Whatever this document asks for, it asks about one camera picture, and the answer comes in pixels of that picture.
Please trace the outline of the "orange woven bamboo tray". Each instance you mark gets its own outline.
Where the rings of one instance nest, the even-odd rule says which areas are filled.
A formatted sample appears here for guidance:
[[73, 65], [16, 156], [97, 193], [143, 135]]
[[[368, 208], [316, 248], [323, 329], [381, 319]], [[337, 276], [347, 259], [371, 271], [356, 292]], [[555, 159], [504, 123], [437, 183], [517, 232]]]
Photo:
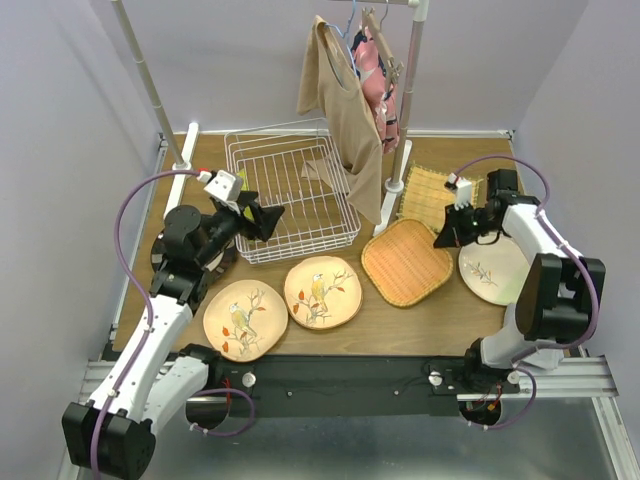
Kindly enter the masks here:
[[362, 267], [387, 303], [411, 307], [450, 279], [453, 259], [448, 251], [436, 249], [434, 241], [425, 224], [403, 218], [366, 244]]

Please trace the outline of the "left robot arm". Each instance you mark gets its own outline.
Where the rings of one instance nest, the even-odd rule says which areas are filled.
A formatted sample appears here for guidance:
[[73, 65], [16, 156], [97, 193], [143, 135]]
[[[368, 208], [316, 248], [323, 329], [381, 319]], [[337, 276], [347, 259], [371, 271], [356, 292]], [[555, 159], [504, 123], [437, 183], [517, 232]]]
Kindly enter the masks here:
[[211, 264], [236, 236], [267, 241], [284, 214], [262, 207], [253, 191], [229, 201], [214, 197], [216, 211], [191, 205], [173, 208], [160, 236], [162, 259], [145, 309], [125, 349], [84, 403], [70, 403], [62, 417], [73, 464], [95, 477], [138, 479], [152, 459], [156, 438], [196, 392], [214, 393], [222, 380], [213, 350], [190, 345], [167, 374], [160, 372], [176, 337], [191, 322], [214, 281]]

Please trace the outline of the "green yellow woven mat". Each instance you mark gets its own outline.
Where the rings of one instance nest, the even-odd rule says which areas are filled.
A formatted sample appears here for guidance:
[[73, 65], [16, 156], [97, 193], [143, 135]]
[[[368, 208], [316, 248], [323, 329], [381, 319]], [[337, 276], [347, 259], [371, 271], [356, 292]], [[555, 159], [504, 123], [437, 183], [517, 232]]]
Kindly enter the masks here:
[[445, 188], [447, 174], [413, 164], [407, 175], [398, 217], [422, 222], [439, 233], [445, 223], [445, 209], [455, 201], [455, 195]]

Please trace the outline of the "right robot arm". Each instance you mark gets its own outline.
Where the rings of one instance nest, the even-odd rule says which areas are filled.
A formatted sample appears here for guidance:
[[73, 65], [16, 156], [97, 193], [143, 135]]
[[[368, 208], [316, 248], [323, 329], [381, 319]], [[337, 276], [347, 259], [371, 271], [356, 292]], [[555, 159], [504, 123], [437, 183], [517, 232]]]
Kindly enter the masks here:
[[541, 200], [519, 192], [516, 171], [498, 169], [487, 180], [486, 203], [475, 208], [470, 182], [449, 175], [445, 187], [454, 201], [434, 242], [464, 248], [490, 232], [505, 234], [529, 266], [502, 328], [474, 341], [445, 375], [474, 392], [506, 381], [518, 366], [557, 368], [565, 351], [593, 335], [606, 274], [602, 261], [583, 256], [549, 223]]

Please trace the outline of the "green polka dot plate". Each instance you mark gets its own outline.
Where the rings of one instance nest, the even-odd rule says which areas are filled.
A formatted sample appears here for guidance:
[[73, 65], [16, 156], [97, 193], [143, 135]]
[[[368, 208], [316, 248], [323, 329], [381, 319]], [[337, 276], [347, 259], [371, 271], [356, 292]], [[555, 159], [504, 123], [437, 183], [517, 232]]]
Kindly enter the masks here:
[[[245, 169], [241, 169], [237, 172], [237, 176], [240, 177], [243, 180], [243, 184], [241, 187], [242, 191], [249, 191], [250, 190], [250, 185], [249, 185], [249, 181], [248, 181], [248, 175]], [[245, 207], [243, 210], [243, 216], [253, 222], [254, 221], [254, 216], [252, 214], [252, 211], [250, 209], [249, 206]]]

